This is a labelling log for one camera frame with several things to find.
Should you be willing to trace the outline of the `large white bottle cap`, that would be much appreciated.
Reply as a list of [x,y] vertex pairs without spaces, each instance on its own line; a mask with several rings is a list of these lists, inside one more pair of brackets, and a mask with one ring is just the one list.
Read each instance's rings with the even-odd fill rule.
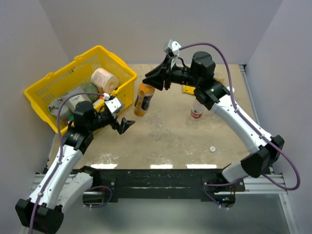
[[230,86],[228,86],[227,89],[229,90],[230,93],[234,93],[235,92],[235,89],[233,87],[231,88]]

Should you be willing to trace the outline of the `orange juice bottle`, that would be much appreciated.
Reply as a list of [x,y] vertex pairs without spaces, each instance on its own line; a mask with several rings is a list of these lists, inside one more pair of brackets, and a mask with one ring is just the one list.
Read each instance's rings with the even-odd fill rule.
[[143,117],[147,113],[154,93],[154,87],[144,83],[141,83],[139,85],[137,97],[134,104],[134,114],[136,116]]

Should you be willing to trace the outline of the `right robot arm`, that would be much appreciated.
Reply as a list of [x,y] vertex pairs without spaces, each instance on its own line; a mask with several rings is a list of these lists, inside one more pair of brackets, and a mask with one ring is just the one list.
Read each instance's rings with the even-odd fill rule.
[[214,78],[215,62],[209,53],[194,53],[190,67],[171,63],[172,58],[166,56],[158,67],[145,75],[143,83],[160,91],[168,90],[172,83],[194,87],[196,100],[223,119],[250,153],[239,163],[221,171],[222,176],[217,179],[220,190],[229,191],[235,181],[247,176],[258,178],[278,160],[284,139],[279,135],[272,136],[239,110],[231,100],[230,90]]

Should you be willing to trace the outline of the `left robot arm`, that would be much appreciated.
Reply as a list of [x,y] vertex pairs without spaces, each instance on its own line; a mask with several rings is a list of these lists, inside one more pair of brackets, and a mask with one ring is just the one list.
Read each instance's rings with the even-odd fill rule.
[[66,180],[93,141],[95,130],[110,125],[123,134],[134,124],[134,121],[125,118],[117,121],[117,114],[123,108],[119,98],[105,101],[103,108],[103,112],[98,112],[89,101],[76,105],[74,126],[69,126],[61,136],[61,144],[50,169],[29,197],[19,199],[16,203],[19,220],[30,232],[56,233],[63,222],[64,213],[82,193],[100,188],[101,179],[87,172],[79,172],[69,184],[66,184]]

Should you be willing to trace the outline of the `red label water bottle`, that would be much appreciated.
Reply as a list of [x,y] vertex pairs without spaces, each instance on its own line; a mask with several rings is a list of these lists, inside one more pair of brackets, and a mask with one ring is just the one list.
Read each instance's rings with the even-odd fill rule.
[[200,120],[204,113],[205,106],[201,104],[197,99],[194,100],[192,108],[191,108],[191,120]]

